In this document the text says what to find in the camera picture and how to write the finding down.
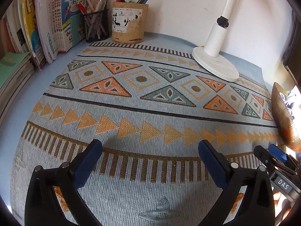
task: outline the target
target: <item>pen holder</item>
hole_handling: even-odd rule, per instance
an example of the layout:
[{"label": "pen holder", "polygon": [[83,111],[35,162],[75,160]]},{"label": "pen holder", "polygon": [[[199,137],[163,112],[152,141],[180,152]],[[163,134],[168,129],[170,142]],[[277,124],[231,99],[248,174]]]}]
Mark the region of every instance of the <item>pen holder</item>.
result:
[{"label": "pen holder", "polygon": [[122,44],[143,41],[148,5],[113,2],[112,40]]},{"label": "pen holder", "polygon": [[108,9],[84,14],[84,21],[87,42],[95,42],[109,38]]}]

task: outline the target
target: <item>white label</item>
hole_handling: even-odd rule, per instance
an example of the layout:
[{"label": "white label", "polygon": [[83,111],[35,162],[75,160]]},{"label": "white label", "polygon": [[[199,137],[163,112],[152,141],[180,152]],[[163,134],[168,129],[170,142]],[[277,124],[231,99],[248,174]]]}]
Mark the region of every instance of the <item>white label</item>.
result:
[{"label": "white label", "polygon": [[142,9],[133,8],[113,8],[112,30],[121,33],[128,32],[128,23],[135,19],[140,19]]}]

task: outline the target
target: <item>metal screw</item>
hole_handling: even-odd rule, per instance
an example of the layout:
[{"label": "metal screw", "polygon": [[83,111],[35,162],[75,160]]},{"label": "metal screw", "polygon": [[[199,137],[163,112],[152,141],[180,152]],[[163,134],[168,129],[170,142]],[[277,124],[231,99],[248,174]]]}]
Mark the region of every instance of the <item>metal screw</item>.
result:
[{"label": "metal screw", "polygon": [[34,170],[35,170],[36,172],[38,172],[38,171],[40,171],[41,168],[42,168],[42,167],[39,165],[39,166],[36,166]]},{"label": "metal screw", "polygon": [[232,162],[231,167],[236,169],[239,167],[239,165],[236,162]]},{"label": "metal screw", "polygon": [[259,166],[259,170],[261,170],[262,172],[265,171],[265,167],[264,166]]},{"label": "metal screw", "polygon": [[61,167],[62,167],[62,168],[67,168],[67,167],[69,167],[69,165],[70,165],[70,163],[67,162],[67,161],[65,161],[65,162],[63,162],[63,163],[61,164]]}]

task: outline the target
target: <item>white lamp base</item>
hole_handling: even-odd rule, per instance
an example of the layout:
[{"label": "white lamp base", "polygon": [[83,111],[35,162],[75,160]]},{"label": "white lamp base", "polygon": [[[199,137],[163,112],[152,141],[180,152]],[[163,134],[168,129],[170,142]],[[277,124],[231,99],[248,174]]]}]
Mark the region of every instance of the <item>white lamp base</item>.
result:
[{"label": "white lamp base", "polygon": [[237,69],[226,58],[218,55],[217,58],[204,52],[204,48],[195,47],[192,56],[206,70],[228,82],[235,82],[239,78]]}]

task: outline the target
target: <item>blue gripper pad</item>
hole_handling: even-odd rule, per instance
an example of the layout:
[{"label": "blue gripper pad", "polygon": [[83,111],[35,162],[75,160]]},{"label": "blue gripper pad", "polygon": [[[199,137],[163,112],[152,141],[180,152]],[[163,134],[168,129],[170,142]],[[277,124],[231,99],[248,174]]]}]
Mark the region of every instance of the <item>blue gripper pad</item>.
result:
[{"label": "blue gripper pad", "polygon": [[199,143],[198,149],[199,156],[204,162],[206,168],[208,169],[208,172],[212,177],[215,185],[219,188],[226,189],[228,183],[224,168],[219,163],[215,155],[208,148],[204,140]]},{"label": "blue gripper pad", "polygon": [[102,143],[97,139],[92,140],[92,142],[88,145],[84,152],[81,153],[81,155],[83,155],[84,158],[73,175],[73,186],[75,189],[81,188],[86,184],[101,154]]},{"label": "blue gripper pad", "polygon": [[275,156],[280,162],[286,162],[286,153],[282,152],[277,146],[271,144],[268,151]]}]

